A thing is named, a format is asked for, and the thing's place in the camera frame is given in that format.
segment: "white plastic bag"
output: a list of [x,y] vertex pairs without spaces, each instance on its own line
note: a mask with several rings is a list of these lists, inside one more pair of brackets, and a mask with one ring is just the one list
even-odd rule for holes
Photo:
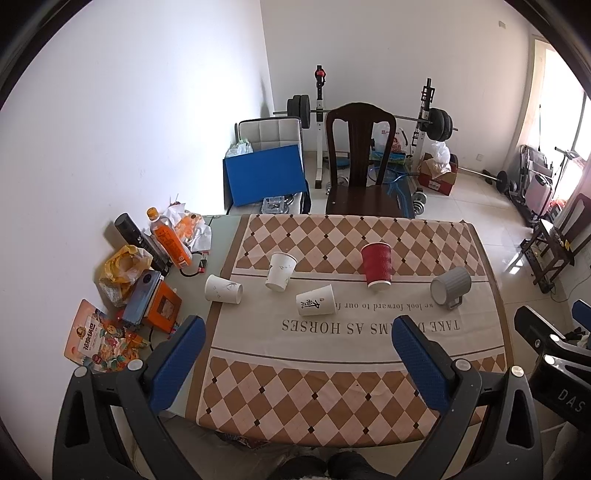
[[245,153],[252,153],[252,145],[248,140],[240,140],[236,145],[231,146],[226,152],[226,158],[237,157]]
[[[384,152],[386,143],[388,142],[388,135],[390,133],[390,124],[388,122],[380,122],[374,124],[372,138],[375,141],[375,149],[378,152]],[[394,142],[392,143],[392,153],[410,153],[408,146],[408,137],[402,128],[397,128],[394,134]]]
[[428,152],[433,156],[435,163],[442,167],[449,164],[451,156],[445,142],[433,142]]

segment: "white wall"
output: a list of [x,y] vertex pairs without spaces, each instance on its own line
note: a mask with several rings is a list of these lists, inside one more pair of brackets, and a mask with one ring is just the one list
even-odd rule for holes
[[82,298],[102,305],[109,223],[129,212],[144,226],[148,207],[177,194],[222,212],[234,123],[269,110],[258,0],[92,2],[11,93],[0,111],[0,416],[44,478],[74,314]]
[[[448,141],[460,165],[502,167],[523,100],[530,36],[503,0],[261,0],[261,8],[277,109],[297,93],[314,102],[313,74],[322,64],[326,108],[369,102],[416,116],[429,76],[434,106],[460,129]],[[414,124],[399,125],[412,134]],[[308,150],[314,135],[306,132]],[[336,140],[337,148],[347,146],[345,129]]]

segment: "trash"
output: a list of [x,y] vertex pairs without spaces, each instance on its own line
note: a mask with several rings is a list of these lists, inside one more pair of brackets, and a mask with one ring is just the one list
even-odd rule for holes
[[149,345],[144,338],[126,330],[120,322],[82,300],[66,343],[64,356],[96,372],[123,370],[139,358],[139,349]]
[[226,152],[226,158],[237,157],[245,153],[252,153],[252,145],[248,140],[240,140],[236,145],[231,146]]
[[177,268],[188,267],[193,260],[193,255],[175,233],[171,219],[166,215],[159,215],[154,207],[149,208],[147,213],[152,222],[150,223],[151,232],[166,249],[174,265]]
[[131,287],[150,268],[152,255],[135,245],[125,245],[105,262],[99,287],[116,307],[127,303]]
[[184,203],[168,207],[163,216],[174,225],[174,231],[191,252],[208,251],[212,247],[212,229],[198,213],[185,210]]
[[427,152],[433,156],[426,164],[434,179],[452,171],[449,165],[451,155],[445,142],[433,142]]

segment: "cable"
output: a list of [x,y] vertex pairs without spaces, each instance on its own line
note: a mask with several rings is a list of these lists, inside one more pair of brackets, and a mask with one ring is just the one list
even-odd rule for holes
[[573,289],[570,291],[569,295],[566,297],[566,299],[565,299],[565,300],[555,300],[555,299],[554,299],[554,297],[552,296],[552,294],[553,294],[553,293],[554,293],[554,294],[556,294],[556,292],[552,292],[552,291],[550,292],[550,298],[551,298],[552,300],[554,300],[556,303],[564,303],[565,301],[569,301],[569,300],[570,300],[570,296],[573,294],[573,292],[575,291],[575,289],[576,289],[576,288],[577,288],[579,285],[581,285],[581,283],[583,283],[583,282],[586,282],[586,281],[587,281],[588,279],[590,279],[590,278],[591,278],[591,274],[589,274],[589,276],[588,276],[587,278],[585,278],[584,280],[581,280],[579,283],[577,283],[577,284],[576,284],[576,285],[573,287]]
[[150,329],[150,334],[148,335],[148,342],[150,344],[150,350],[154,351],[154,348],[152,347],[152,334],[154,333],[154,327],[152,327]]
[[185,272],[183,271],[183,269],[182,269],[182,268],[179,268],[179,269],[178,269],[178,271],[179,271],[179,272],[181,272],[181,275],[182,275],[183,277],[187,277],[187,278],[191,278],[191,277],[195,277],[196,275],[199,275],[199,272],[195,272],[195,273],[185,273]]

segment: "snack package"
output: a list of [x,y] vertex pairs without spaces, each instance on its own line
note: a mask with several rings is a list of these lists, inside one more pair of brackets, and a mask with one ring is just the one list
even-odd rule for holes
[[152,264],[152,255],[135,245],[125,245],[105,262],[99,287],[116,307],[127,303],[131,287]]
[[121,322],[82,300],[66,343],[64,356],[97,372],[116,372],[136,358],[149,343]]

